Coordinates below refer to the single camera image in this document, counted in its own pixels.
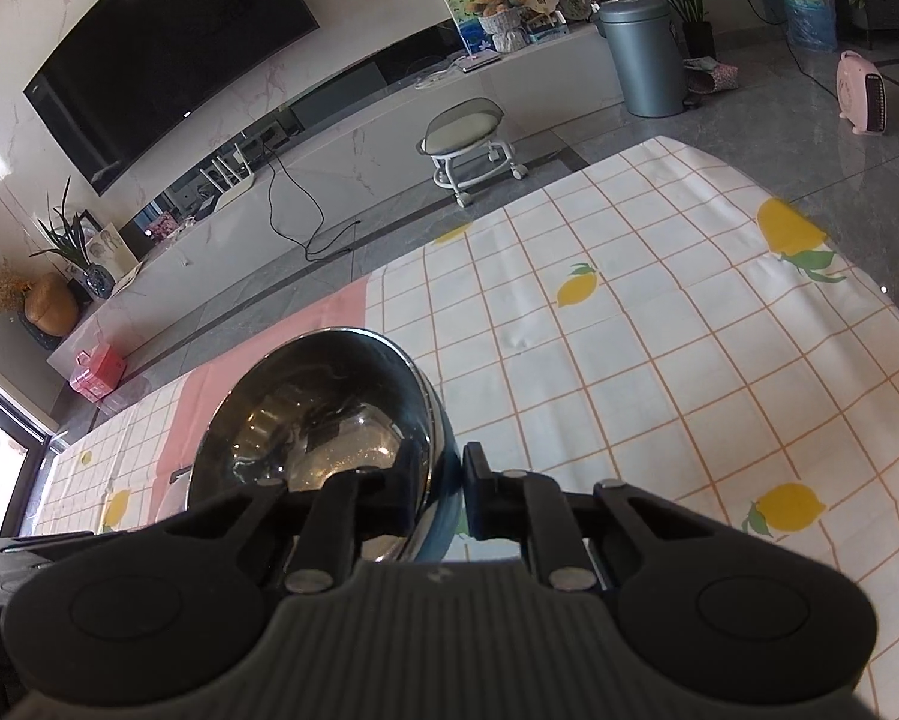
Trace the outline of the blue steel bowl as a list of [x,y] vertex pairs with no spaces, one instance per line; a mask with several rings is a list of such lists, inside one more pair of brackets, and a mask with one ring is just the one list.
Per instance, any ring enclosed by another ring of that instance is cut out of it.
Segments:
[[244,374],[210,421],[187,505],[243,486],[292,493],[329,476],[417,459],[412,535],[379,536],[366,561],[438,562],[462,512],[462,463],[451,421],[422,368],[368,328],[332,327],[283,344]]

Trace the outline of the red tissue box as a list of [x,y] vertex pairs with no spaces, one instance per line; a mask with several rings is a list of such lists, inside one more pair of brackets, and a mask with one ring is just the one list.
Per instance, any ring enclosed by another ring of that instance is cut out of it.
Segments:
[[111,344],[100,343],[75,355],[68,385],[85,400],[98,403],[118,388],[124,372],[125,361],[118,351]]

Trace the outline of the checked lemon tablecloth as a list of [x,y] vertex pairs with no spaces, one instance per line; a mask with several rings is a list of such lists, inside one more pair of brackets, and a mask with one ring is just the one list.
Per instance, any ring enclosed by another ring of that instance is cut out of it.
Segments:
[[616,476],[840,569],[874,603],[862,699],[899,718],[899,312],[822,229],[657,137],[448,232],[68,444],[34,527],[170,510],[215,408],[314,328],[417,361],[497,470]]

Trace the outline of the brown round vase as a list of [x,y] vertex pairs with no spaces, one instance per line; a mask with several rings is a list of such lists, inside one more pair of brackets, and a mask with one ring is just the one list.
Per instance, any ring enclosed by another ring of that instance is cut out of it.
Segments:
[[67,337],[80,317],[74,294],[57,273],[46,273],[33,283],[23,310],[31,325],[56,338]]

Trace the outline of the white wifi router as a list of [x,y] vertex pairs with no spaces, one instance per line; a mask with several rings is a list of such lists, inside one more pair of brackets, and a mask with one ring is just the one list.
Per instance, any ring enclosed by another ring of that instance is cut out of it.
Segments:
[[199,174],[217,192],[215,211],[241,199],[255,184],[254,169],[239,145],[234,145],[228,153],[212,156],[205,166],[199,167]]

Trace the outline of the green potted aloe plant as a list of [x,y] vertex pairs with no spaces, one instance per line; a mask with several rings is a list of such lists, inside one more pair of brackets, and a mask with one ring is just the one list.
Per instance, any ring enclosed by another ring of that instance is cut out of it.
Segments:
[[41,218],[36,220],[49,245],[44,249],[38,250],[38,252],[33,252],[33,257],[44,254],[61,257],[82,275],[86,291],[93,298],[106,301],[106,299],[111,298],[116,282],[104,266],[91,262],[88,249],[86,249],[86,239],[85,234],[83,234],[82,223],[80,223],[80,216],[74,215],[72,218],[67,216],[67,199],[70,184],[72,184],[72,179],[67,179],[62,189],[59,204],[47,207],[49,220],[44,221]]

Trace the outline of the white rolling stool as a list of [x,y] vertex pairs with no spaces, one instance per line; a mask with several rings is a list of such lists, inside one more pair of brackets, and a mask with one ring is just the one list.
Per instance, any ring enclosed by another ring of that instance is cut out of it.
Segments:
[[[500,135],[503,121],[504,110],[492,99],[467,99],[436,115],[415,145],[417,153],[433,163],[433,184],[449,190],[461,208],[472,203],[469,190],[490,179],[509,174],[514,181],[524,181],[529,176],[529,169],[516,160],[513,145]],[[477,156],[485,158],[480,172],[459,176],[458,165],[472,163]]]

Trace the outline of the white marble tv cabinet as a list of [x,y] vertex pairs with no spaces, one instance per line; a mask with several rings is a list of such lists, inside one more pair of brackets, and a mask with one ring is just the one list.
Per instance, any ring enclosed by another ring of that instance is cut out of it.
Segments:
[[70,376],[75,355],[106,341],[127,356],[316,227],[342,224],[410,187],[433,166],[415,145],[436,115],[467,99],[504,110],[510,142],[620,103],[610,47],[584,28],[509,54],[470,73],[454,70],[428,86],[389,94],[261,167],[241,199],[186,227],[143,261],[136,279],[86,314],[47,362]]

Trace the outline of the blue picture book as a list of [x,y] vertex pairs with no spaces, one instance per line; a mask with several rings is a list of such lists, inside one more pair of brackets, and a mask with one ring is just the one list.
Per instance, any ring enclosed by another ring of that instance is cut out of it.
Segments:
[[493,47],[492,37],[486,34],[480,18],[485,13],[493,16],[498,11],[516,8],[518,0],[443,0],[451,20],[458,30],[467,54],[479,54]]

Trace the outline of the grey round trash bin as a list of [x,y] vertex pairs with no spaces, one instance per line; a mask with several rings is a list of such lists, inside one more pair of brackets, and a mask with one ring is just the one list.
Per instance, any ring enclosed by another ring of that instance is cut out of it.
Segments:
[[641,119],[682,114],[688,96],[666,0],[617,0],[596,13],[628,112]]

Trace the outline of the pink fan heater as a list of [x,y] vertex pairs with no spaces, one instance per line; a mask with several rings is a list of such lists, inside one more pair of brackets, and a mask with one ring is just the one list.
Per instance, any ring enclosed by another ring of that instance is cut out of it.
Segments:
[[887,130],[887,96],[883,76],[874,62],[854,50],[841,54],[836,68],[840,117],[854,135],[883,135]]

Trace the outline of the blue water bottle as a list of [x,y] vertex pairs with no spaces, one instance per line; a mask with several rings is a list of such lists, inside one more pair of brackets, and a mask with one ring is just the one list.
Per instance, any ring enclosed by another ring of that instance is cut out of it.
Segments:
[[794,46],[817,52],[836,52],[835,0],[783,0],[787,37]]

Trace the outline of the black wall television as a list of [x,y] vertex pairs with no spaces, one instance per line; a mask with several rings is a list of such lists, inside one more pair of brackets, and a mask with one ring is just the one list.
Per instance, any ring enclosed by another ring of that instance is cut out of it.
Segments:
[[25,96],[101,195],[205,101],[316,29],[305,0],[98,0]]

